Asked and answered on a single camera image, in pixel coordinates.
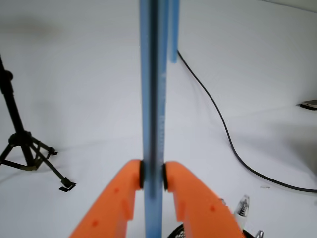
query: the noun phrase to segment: white backdrop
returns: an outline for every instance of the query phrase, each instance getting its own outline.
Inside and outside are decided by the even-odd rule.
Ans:
[[[180,22],[180,51],[226,118],[316,98],[317,14],[183,0]],[[68,148],[141,134],[137,0],[2,1],[0,52],[40,140]],[[168,69],[167,128],[210,124],[212,106],[180,67]],[[4,147],[13,133],[4,99],[0,111]]]
[[[25,128],[61,151],[52,163],[77,183],[62,193],[45,165],[1,166],[1,235],[68,237],[119,168],[142,157],[138,0],[0,5],[0,52]],[[242,158],[274,179],[316,188],[317,114],[291,106],[317,96],[317,14],[256,0],[182,0],[180,20],[180,51],[216,99]],[[317,232],[316,196],[247,172],[182,63],[168,65],[166,118],[165,159],[189,167],[231,209],[250,195],[247,230]],[[0,150],[13,132],[0,97]],[[167,237],[177,222],[171,194],[163,198]],[[138,192],[127,237],[144,235],[143,202]]]

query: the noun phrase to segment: tripod foot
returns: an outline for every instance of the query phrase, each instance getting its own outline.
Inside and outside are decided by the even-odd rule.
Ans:
[[[76,184],[74,182],[71,182],[67,177],[64,177],[63,180],[60,181],[65,187],[60,187],[59,190],[63,192],[68,192],[72,190]]]
[[[57,155],[58,152],[55,151],[55,149],[54,149],[53,147],[50,147],[49,153],[50,153],[51,155]]]

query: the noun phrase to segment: gray device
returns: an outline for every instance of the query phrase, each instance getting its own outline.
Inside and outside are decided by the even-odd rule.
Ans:
[[[317,110],[317,100],[304,101],[300,104],[301,108]]]

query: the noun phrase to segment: blue plastic strip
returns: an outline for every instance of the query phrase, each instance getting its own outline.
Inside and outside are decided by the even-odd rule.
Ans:
[[[170,60],[177,63],[178,28],[179,28],[179,0],[170,0]]]
[[[146,238],[161,238],[168,0],[140,0]]]

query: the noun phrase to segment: black tripod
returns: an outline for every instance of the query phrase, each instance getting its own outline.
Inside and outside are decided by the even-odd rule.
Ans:
[[[8,146],[0,156],[0,165],[4,164],[20,170],[30,171],[37,170],[41,163],[44,162],[61,179],[61,183],[65,187],[61,187],[60,190],[64,192],[70,191],[76,184],[71,182],[68,178],[63,177],[63,175],[48,161],[50,155],[57,154],[55,149],[43,144],[39,140],[32,137],[30,132],[24,130],[13,95],[13,87],[11,84],[12,79],[13,74],[10,71],[4,69],[0,56],[0,89],[4,95],[4,99],[15,128],[15,134],[10,137]],[[6,160],[6,157],[10,151],[16,146],[21,147],[27,165],[21,165]],[[46,157],[40,152],[41,148],[48,151],[48,155]],[[31,150],[35,152],[35,157],[33,157]]]

